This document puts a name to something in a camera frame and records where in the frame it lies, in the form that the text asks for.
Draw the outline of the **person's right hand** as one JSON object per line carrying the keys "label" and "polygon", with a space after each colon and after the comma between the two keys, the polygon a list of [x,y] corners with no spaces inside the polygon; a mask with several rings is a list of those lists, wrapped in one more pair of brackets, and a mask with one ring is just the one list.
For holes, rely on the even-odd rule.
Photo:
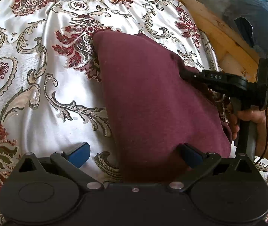
{"label": "person's right hand", "polygon": [[[266,144],[266,131],[268,131],[268,118],[264,111],[258,109],[249,109],[245,111],[237,111],[236,114],[231,113],[229,116],[229,128],[232,132],[232,138],[235,140],[240,131],[239,121],[251,121],[257,124],[257,141],[256,141],[256,156],[261,156],[264,152]],[[268,160],[268,144],[266,152],[263,156]]]}

